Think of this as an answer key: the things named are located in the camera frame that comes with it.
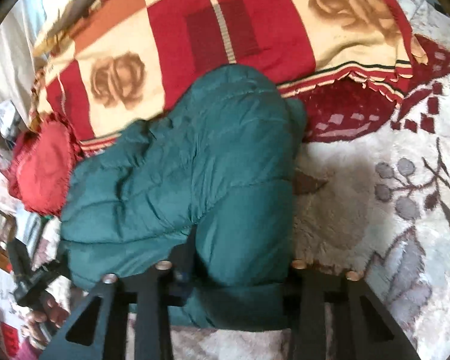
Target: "human hand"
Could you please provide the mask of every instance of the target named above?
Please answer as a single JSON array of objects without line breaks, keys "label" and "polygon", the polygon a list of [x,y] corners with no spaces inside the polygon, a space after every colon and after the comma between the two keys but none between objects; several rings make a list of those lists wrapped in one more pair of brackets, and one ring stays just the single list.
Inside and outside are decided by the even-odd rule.
[{"label": "human hand", "polygon": [[43,349],[43,347],[47,345],[47,340],[43,336],[40,324],[50,320],[56,327],[60,328],[70,315],[68,311],[60,307],[55,298],[51,295],[48,296],[44,308],[46,313],[35,310],[29,312],[25,317],[27,325],[24,326],[22,330],[23,335],[30,338],[30,344],[38,349]]}]

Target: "striped border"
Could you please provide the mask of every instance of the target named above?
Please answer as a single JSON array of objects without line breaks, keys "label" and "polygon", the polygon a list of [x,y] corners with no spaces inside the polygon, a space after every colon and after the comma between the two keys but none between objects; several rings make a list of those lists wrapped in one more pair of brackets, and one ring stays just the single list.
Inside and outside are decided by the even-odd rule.
[{"label": "striped border", "polygon": [[104,137],[80,141],[80,147],[84,152],[97,151],[112,146],[121,136],[121,133],[113,133]]},{"label": "striped border", "polygon": [[317,85],[332,84],[336,80],[341,80],[346,76],[359,83],[366,83],[368,87],[380,92],[388,100],[401,104],[405,93],[393,87],[391,83],[397,82],[399,79],[398,76],[408,79],[413,74],[411,63],[408,61],[397,60],[396,66],[394,67],[387,67],[380,64],[363,65],[356,61],[349,61],[337,67],[318,71],[304,79],[277,85],[277,89],[282,97],[287,98],[310,91]]}]

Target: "red pillow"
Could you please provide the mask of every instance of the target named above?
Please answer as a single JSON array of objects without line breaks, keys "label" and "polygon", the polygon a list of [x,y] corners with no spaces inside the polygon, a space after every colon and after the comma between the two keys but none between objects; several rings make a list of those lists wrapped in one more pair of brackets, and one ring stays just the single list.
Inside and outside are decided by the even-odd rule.
[{"label": "red pillow", "polygon": [[71,173],[82,158],[71,126],[60,115],[51,114],[39,134],[26,133],[17,142],[8,192],[27,211],[60,216]]}]

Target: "bolt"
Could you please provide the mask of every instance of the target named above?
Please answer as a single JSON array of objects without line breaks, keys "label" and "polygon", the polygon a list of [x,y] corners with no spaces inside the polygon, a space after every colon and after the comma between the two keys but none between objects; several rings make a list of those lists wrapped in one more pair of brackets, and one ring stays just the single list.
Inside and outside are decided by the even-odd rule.
[{"label": "bolt", "polygon": [[302,259],[294,259],[294,261],[292,261],[292,268],[305,269],[307,268],[307,265],[305,264],[305,261],[303,261]]},{"label": "bolt", "polygon": [[103,278],[102,281],[105,284],[113,284],[116,283],[116,281],[118,280],[118,276],[116,274],[106,274]]},{"label": "bolt", "polygon": [[362,278],[362,275],[355,271],[348,271],[345,274],[345,277],[347,280],[350,280],[350,281],[359,281]]},{"label": "bolt", "polygon": [[155,268],[157,268],[159,271],[168,271],[172,268],[172,263],[163,259],[162,261],[157,262],[155,264]]}]

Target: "teal puffer jacket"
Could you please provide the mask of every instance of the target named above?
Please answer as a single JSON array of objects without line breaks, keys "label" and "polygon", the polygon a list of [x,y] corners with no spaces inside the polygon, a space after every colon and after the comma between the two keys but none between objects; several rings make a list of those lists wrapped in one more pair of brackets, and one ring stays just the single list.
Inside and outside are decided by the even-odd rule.
[{"label": "teal puffer jacket", "polygon": [[173,325],[280,329],[279,284],[292,258],[294,157],[305,128],[298,100],[245,66],[198,79],[170,114],[136,121],[73,172],[60,247],[72,281],[144,272],[197,224],[206,268]]}]

